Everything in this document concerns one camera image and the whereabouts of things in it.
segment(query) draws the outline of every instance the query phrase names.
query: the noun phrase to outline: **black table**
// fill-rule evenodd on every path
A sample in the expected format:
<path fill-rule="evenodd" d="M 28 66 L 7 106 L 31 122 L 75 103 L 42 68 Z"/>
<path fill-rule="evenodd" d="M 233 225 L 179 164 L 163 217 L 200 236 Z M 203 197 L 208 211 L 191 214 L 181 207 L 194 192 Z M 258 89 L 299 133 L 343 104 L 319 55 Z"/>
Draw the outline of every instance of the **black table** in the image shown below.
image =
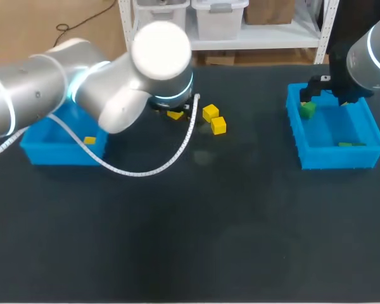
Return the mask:
<path fill-rule="evenodd" d="M 302 171 L 287 85 L 326 66 L 200 68 L 199 127 L 154 177 L 34 167 L 0 156 L 0 301 L 380 301 L 380 161 Z M 380 128 L 380 94 L 370 99 Z M 149 170 L 187 122 L 146 110 L 110 137 L 106 159 Z"/>

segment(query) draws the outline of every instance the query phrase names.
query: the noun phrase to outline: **small yellow block in bin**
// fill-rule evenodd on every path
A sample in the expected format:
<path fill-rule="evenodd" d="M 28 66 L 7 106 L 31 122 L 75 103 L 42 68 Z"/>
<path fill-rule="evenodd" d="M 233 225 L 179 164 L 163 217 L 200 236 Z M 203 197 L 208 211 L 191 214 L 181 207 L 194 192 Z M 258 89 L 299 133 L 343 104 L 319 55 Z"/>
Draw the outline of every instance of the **small yellow block in bin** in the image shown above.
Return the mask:
<path fill-rule="evenodd" d="M 184 112 L 171 112 L 171 111 L 167 111 L 167 116 L 169 116 L 170 118 L 173 118 L 174 120 L 178 120 L 181 116 L 183 116 Z"/>
<path fill-rule="evenodd" d="M 91 137 L 91 136 L 86 136 L 83 140 L 84 144 L 95 144 L 96 143 L 96 138 Z"/>
<path fill-rule="evenodd" d="M 218 108 L 215 105 L 210 104 L 209 106 L 203 108 L 203 118 L 207 122 L 211 122 L 211 119 L 216 118 L 218 116 L 220 116 L 220 110 L 218 110 Z"/>
<path fill-rule="evenodd" d="M 227 132 L 227 124 L 223 117 L 211 119 L 211 129 L 214 135 L 219 135 Z"/>

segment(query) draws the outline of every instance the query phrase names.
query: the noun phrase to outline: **black cable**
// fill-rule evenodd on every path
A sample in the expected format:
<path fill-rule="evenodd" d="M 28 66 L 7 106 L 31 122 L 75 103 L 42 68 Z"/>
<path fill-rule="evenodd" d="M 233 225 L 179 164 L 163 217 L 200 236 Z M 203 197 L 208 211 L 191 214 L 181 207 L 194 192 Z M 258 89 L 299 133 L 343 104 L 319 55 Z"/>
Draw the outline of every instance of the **black cable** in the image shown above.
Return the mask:
<path fill-rule="evenodd" d="M 109 11 L 110 9 L 113 8 L 113 6 L 114 6 L 116 3 L 117 3 L 117 0 L 114 0 L 113 3 L 112 3 L 109 7 L 107 7 L 106 9 L 104 9 L 103 11 L 100 11 L 99 13 L 97 13 L 97 14 L 95 14 L 95 15 L 92 15 L 91 17 L 89 17 L 89 18 L 83 20 L 82 22 L 80 22 L 80 23 L 78 23 L 78 24 L 76 24 L 76 25 L 74 25 L 74 26 L 72 26 L 72 27 L 69 27 L 69 25 L 67 25 L 67 24 L 65 24 L 65 23 L 60 23 L 60 24 L 58 24 L 58 25 L 56 26 L 56 29 L 57 29 L 58 31 L 62 32 L 62 33 L 58 36 L 58 38 L 56 38 L 55 43 L 53 44 L 53 48 L 59 43 L 59 40 L 61 39 L 61 37 L 62 37 L 63 35 L 65 35 L 67 32 L 69 32 L 70 30 L 74 30 L 74 29 L 76 29 L 77 27 L 79 27 L 79 26 L 85 24 L 86 22 L 88 22 L 88 21 L 90 21 L 90 20 L 92 20 L 92 19 L 94 19 L 94 18 L 100 16 L 101 14 L 105 13 L 106 11 Z"/>

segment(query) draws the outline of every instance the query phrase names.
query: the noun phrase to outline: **green cube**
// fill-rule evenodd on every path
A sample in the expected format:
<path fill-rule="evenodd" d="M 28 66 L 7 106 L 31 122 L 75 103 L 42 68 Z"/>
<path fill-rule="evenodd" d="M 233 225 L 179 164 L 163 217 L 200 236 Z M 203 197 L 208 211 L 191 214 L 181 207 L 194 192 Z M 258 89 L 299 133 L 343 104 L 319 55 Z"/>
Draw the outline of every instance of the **green cube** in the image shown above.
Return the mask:
<path fill-rule="evenodd" d="M 339 142 L 338 146 L 339 147 L 352 147 L 353 144 L 351 142 Z"/>
<path fill-rule="evenodd" d="M 362 142 L 339 142 L 339 147 L 354 147 L 354 146 L 366 146 L 366 144 Z"/>
<path fill-rule="evenodd" d="M 300 117 L 304 119 L 311 119 L 315 114 L 315 108 L 317 105 L 310 101 L 309 103 L 302 104 L 300 106 Z"/>

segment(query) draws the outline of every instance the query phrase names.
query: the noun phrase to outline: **blue plastic bin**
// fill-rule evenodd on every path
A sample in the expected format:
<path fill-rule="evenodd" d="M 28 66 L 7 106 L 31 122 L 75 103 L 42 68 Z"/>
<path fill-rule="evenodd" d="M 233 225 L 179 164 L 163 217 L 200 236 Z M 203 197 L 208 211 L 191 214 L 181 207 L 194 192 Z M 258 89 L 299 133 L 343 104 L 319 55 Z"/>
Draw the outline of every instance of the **blue plastic bin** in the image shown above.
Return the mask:
<path fill-rule="evenodd" d="M 78 105 L 67 102 L 55 113 L 83 141 L 86 136 L 96 138 L 87 147 L 98 157 L 105 152 L 107 133 Z M 33 124 L 20 143 L 33 165 L 99 165 L 56 122 L 50 118 Z"/>
<path fill-rule="evenodd" d="M 306 120 L 299 114 L 304 87 L 307 84 L 290 84 L 286 102 L 302 169 L 373 168 L 380 157 L 380 131 L 366 100 L 339 106 L 337 98 L 322 91 L 312 98 L 317 108 Z M 338 143 L 365 146 L 340 147 Z"/>

